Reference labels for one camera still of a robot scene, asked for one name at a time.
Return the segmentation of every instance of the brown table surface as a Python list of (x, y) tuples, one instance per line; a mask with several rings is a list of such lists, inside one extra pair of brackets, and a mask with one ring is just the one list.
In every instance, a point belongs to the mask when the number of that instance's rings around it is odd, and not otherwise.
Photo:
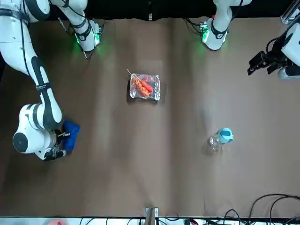
[[(213, 52), (181, 19), (109, 21), (88, 61), (58, 22), (32, 24), (64, 118), (81, 130), (65, 158), (45, 163), (16, 152), (19, 110), (39, 98), (29, 77), (6, 68), (0, 214), (143, 216), (154, 205), (161, 216), (221, 216), (230, 208), (246, 216), (261, 195), (300, 195), (300, 81), (265, 70), (247, 75), (248, 61), (282, 28), (279, 18), (235, 19)], [(157, 105), (127, 102), (127, 68), (161, 76)], [(206, 155), (207, 138), (222, 127), (234, 142)], [(254, 216), (268, 216), (272, 200), (258, 203)], [(273, 213), (298, 214), (294, 200)]]

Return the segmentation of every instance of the plastic bottle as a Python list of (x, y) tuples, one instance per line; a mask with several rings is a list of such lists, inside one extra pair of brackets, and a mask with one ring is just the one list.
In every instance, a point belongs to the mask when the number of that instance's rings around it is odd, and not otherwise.
[(234, 140), (233, 133), (229, 128), (220, 129), (216, 134), (212, 135), (208, 139), (210, 151), (212, 153), (219, 152), (223, 144), (227, 144)]

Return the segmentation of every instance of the blue cloth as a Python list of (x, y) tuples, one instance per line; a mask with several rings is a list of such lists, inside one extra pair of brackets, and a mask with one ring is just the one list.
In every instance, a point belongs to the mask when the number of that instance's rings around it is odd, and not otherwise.
[(68, 131), (71, 134), (71, 136), (69, 138), (63, 140), (63, 143), (62, 143), (63, 149), (70, 152), (75, 147), (75, 142), (76, 142), (78, 132), (80, 130), (80, 126), (78, 126), (68, 120), (65, 120), (64, 123), (62, 124), (62, 128), (65, 132)]

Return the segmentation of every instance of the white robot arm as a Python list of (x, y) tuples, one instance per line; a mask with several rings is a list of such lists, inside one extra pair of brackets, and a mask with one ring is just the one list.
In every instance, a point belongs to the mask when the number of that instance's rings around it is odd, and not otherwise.
[(99, 25), (85, 16), (87, 0), (51, 0), (69, 19), (76, 33), (79, 45), (90, 52), (99, 44)]
[[(76, 32), (83, 36), (80, 38), (80, 45), (85, 51), (93, 50), (97, 45), (94, 37), (97, 24), (93, 23), (92, 27), (83, 10), (80, 10), (80, 7), (85, 9), (87, 1), (71, 0), (68, 3), (74, 6), (78, 13), (73, 13), (71, 7), (62, 7), (62, 10), (70, 18)], [(46, 19), (49, 12), (48, 0), (1, 0), (0, 4), (0, 30), (5, 31), (0, 35), (0, 52), (3, 59), (12, 68), (32, 78), (41, 99), (38, 104), (22, 107), (13, 145), (17, 151), (35, 153), (42, 160), (60, 158), (66, 153), (58, 148), (62, 133), (57, 128), (62, 120), (62, 113), (55, 100), (45, 67), (32, 47), (26, 26)]]
[(230, 21), (234, 18), (231, 6), (244, 6), (252, 0), (213, 0), (217, 11), (214, 18), (210, 18), (206, 24), (207, 33), (202, 39), (209, 49), (218, 50), (225, 42)]
[(260, 51), (249, 62), (248, 75), (267, 68), (268, 74), (279, 69), (281, 79), (300, 78), (300, 15), (290, 24), (286, 32), (267, 44), (266, 53)]

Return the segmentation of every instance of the black cable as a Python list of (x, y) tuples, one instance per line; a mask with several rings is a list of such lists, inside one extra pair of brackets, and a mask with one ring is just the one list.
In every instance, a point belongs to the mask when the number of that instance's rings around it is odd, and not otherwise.
[(288, 221), (286, 221), (286, 224), (290, 224), (294, 219), (297, 219), (297, 218), (300, 218), (300, 216), (296, 216), (296, 217), (289, 219)]
[(215, 223), (218, 223), (220, 222), (222, 219), (219, 219), (217, 221), (212, 221), (212, 220), (209, 220), (209, 219), (206, 219), (206, 223), (205, 224), (202, 224), (202, 225), (215, 225)]
[(96, 218), (92, 218), (92, 219), (90, 219), (85, 225), (88, 225), (92, 220), (94, 220), (94, 219), (96, 219)]
[(244, 0), (240, 0), (239, 7), (238, 7), (238, 9), (236, 10), (235, 14), (233, 15), (231, 21), (239, 14), (240, 8), (241, 8), (241, 6), (242, 6), (242, 4), (243, 4), (243, 1), (244, 1)]
[(128, 222), (127, 222), (127, 225), (129, 224), (129, 222), (131, 221), (131, 220), (133, 220), (134, 218), (131, 218)]
[(254, 208), (255, 204), (256, 204), (259, 200), (261, 200), (261, 199), (263, 199), (263, 198), (265, 198), (265, 197), (270, 197), (270, 196), (293, 197), (293, 198), (297, 198), (297, 199), (300, 200), (300, 196), (297, 196), (297, 195), (286, 195), (286, 194), (268, 194), (268, 195), (263, 195), (263, 196), (257, 198), (257, 199), (253, 202), (253, 204), (252, 204), (252, 206), (251, 206), (250, 213), (249, 213), (249, 217), (248, 217), (248, 221), (249, 221), (249, 222), (250, 222), (250, 219), (251, 219), (251, 216), (252, 216), (252, 212), (253, 212), (253, 208)]
[(76, 12), (75, 10), (73, 10), (69, 5), (68, 5), (68, 7), (69, 7), (75, 14), (77, 14), (77, 15), (83, 17), (83, 18), (86, 18), (86, 16), (83, 16), (83, 15), (79, 14), (78, 12)]
[(103, 23), (102, 23), (102, 31), (101, 31), (101, 34), (103, 34), (103, 31), (104, 31), (104, 25), (105, 25), (105, 19), (103, 20)]
[(185, 21), (185, 23), (186, 23), (186, 26), (187, 26), (188, 30), (189, 30), (191, 33), (193, 33), (193, 34), (195, 34), (195, 35), (200, 35), (200, 31), (197, 30), (197, 28), (196, 28), (195, 26), (191, 25), (192, 28), (193, 28), (196, 32), (194, 32), (193, 30), (191, 30), (191, 28), (189, 27), (188, 22), (187, 22), (186, 20), (184, 20), (184, 21)]
[(266, 47), (266, 52), (269, 53), (269, 45), (273, 42), (273, 41), (276, 41), (279, 37), (276, 37), (276, 38), (273, 38), (271, 41), (269, 41), (267, 43), (267, 47)]
[(70, 34), (70, 28), (72, 28), (72, 27), (69, 25), (69, 26), (67, 27), (67, 33), (68, 33), (68, 35), (73, 36), (74, 33), (75, 33), (75, 30), (73, 29), (73, 33)]
[(92, 27), (91, 27), (91, 30), (92, 30), (93, 35), (94, 35), (94, 48), (93, 48), (92, 53), (90, 54), (90, 56), (88, 58), (86, 58), (87, 60), (89, 60), (92, 57), (92, 55), (94, 54), (95, 48), (96, 48), (95, 33), (94, 33), (94, 30), (93, 30)]
[(188, 23), (190, 23), (193, 26), (200, 27), (200, 24), (192, 22), (189, 18), (184, 18), (183, 20), (186, 20)]
[(24, 13), (26, 14), (26, 10), (25, 10), (25, 0), (23, 0), (23, 10), (24, 10)]
[(287, 199), (287, 198), (292, 198), (292, 199), (296, 199), (296, 200), (299, 200), (299, 201), (300, 201), (300, 198), (294, 197), (294, 196), (284, 196), (284, 197), (280, 197), (280, 198), (276, 199), (276, 200), (273, 202), (273, 204), (272, 204), (272, 206), (271, 206), (271, 208), (270, 208), (270, 225), (271, 225), (271, 220), (272, 220), (272, 210), (273, 210), (273, 207), (274, 207), (275, 203), (278, 202), (278, 201), (280, 201), (280, 200), (282, 200), (282, 199)]
[(176, 219), (170, 219), (170, 218), (165, 218), (166, 220), (169, 220), (169, 221), (177, 221), (177, 220), (180, 220), (180, 218), (178, 217), (178, 218), (176, 218)]
[(27, 62), (26, 62), (26, 56), (25, 56), (25, 44), (24, 44), (24, 32), (23, 32), (23, 19), (22, 18), (20, 19), (20, 24), (21, 24), (22, 51), (23, 51), (24, 63), (25, 63), (25, 67), (26, 67), (26, 71), (28, 73), (28, 76), (31, 77), (31, 75), (29, 73), (29, 70), (28, 70), (28, 66), (27, 66)]
[(199, 225), (197, 221), (195, 221), (193, 218), (186, 218), (186, 220), (189, 220), (190, 223), (193, 223), (195, 225)]
[(238, 212), (234, 209), (230, 209), (225, 213), (224, 218), (223, 218), (223, 225), (225, 224), (225, 219), (226, 219), (227, 214), (230, 213), (231, 211), (233, 211), (238, 216), (238, 221), (239, 221), (239, 225), (240, 225), (240, 223), (241, 223), (240, 216), (239, 216)]

